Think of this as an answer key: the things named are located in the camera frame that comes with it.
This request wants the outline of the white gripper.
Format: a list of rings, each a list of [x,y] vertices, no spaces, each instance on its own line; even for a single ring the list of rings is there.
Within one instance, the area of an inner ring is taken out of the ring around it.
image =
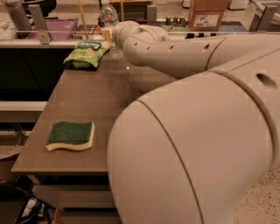
[[[140,32],[140,24],[134,21],[124,21],[117,24],[114,28],[102,27],[101,35],[110,43],[115,43],[120,49],[123,48],[125,40]]]

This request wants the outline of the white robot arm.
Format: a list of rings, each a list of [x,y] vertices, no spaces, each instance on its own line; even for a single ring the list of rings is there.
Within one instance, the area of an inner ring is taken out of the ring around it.
[[[118,24],[133,65],[170,84],[133,101],[108,140],[108,177],[122,224],[234,224],[242,193],[279,160],[280,36],[172,39]]]

